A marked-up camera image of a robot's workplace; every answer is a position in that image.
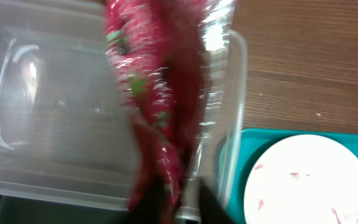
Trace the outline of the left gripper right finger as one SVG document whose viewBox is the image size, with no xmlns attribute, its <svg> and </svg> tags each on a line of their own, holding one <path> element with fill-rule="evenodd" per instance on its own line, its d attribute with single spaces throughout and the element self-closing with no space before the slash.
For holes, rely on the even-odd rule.
<svg viewBox="0 0 358 224">
<path fill-rule="evenodd" d="M 199 179 L 198 204 L 201 224 L 235 224 L 203 179 Z"/>
</svg>

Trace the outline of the large white plate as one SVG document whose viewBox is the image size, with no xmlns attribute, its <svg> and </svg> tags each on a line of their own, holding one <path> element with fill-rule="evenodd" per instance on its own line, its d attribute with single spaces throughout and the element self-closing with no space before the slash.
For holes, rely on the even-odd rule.
<svg viewBox="0 0 358 224">
<path fill-rule="evenodd" d="M 244 215 L 249 224 L 358 224 L 358 158 L 327 137 L 282 139 L 252 167 Z"/>
</svg>

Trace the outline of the teal serving tray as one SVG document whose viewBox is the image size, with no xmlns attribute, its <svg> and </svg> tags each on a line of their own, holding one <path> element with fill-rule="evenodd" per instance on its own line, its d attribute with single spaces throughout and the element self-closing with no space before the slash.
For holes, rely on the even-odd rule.
<svg viewBox="0 0 358 224">
<path fill-rule="evenodd" d="M 225 190 L 220 195 L 223 196 L 226 213 L 236 223 L 246 222 L 244 216 L 244 191 L 251 168 L 257 159 L 276 142 L 301 134 L 314 134 L 335 140 L 347 147 L 358 158 L 358 134 L 250 128 L 241 131 L 241 136 L 237 138 L 236 150 L 230 148 L 232 139 L 222 140 L 218 146 L 221 151 L 219 154 L 218 183 L 225 187 L 228 182 L 225 176 L 225 171 L 227 170 L 232 172 L 229 176 L 234 180 L 230 191 Z M 229 158 L 229 154 L 232 152 L 235 152 L 237 157 Z"/>
</svg>

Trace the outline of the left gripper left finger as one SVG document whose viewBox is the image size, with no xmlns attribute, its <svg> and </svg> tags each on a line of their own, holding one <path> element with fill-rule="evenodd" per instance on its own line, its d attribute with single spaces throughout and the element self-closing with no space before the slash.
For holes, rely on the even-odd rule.
<svg viewBox="0 0 358 224">
<path fill-rule="evenodd" d="M 126 224 L 172 224 L 170 193 L 160 176 L 152 178 L 144 194 L 126 215 Z"/>
</svg>

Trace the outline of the clear plastic bin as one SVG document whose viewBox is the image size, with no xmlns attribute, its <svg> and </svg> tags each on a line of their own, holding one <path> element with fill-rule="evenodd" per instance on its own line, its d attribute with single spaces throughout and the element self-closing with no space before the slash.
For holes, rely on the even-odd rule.
<svg viewBox="0 0 358 224">
<path fill-rule="evenodd" d="M 128 210 L 141 154 L 106 57 L 106 1 L 0 0 L 0 195 Z M 241 136 L 247 45 L 229 28 L 222 100 L 176 216 L 200 217 L 203 179 L 224 207 L 219 143 Z"/>
</svg>

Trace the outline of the red foil snack wrapper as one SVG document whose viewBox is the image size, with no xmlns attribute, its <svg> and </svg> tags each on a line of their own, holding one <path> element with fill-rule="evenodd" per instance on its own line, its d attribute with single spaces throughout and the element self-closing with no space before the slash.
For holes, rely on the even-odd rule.
<svg viewBox="0 0 358 224">
<path fill-rule="evenodd" d="M 175 221 L 209 129 L 208 105 L 222 100 L 234 8 L 220 0 L 105 2 L 106 57 L 141 154 L 129 210 L 160 176 Z"/>
</svg>

